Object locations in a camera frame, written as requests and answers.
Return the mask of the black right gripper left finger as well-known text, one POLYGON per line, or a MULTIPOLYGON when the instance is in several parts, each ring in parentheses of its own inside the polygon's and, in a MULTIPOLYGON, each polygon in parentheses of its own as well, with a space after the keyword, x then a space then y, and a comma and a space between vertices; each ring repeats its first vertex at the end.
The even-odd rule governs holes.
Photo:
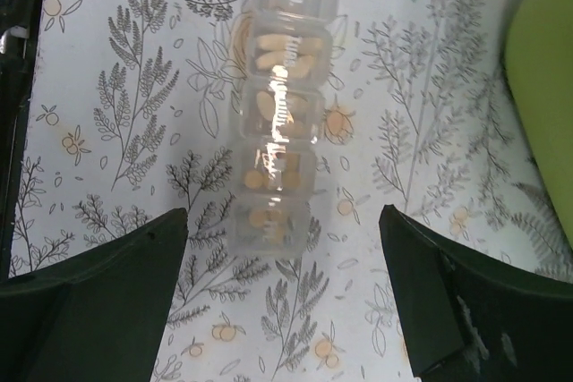
POLYGON ((148 381, 172 304, 187 213, 1 284, 3 381, 148 381))

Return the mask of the clear weekly pill organizer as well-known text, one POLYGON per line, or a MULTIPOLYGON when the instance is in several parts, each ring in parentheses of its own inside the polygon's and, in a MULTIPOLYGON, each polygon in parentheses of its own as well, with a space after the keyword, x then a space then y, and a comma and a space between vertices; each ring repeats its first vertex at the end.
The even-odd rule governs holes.
POLYGON ((247 79, 233 164, 230 249, 245 257, 301 255, 310 226, 338 0, 253 0, 247 79))

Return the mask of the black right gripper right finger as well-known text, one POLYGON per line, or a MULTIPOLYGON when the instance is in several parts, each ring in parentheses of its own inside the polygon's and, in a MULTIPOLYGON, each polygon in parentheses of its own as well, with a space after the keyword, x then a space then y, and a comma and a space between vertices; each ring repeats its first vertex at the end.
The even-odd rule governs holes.
POLYGON ((435 233, 387 205, 381 245, 422 381, 570 381, 572 286, 435 233))

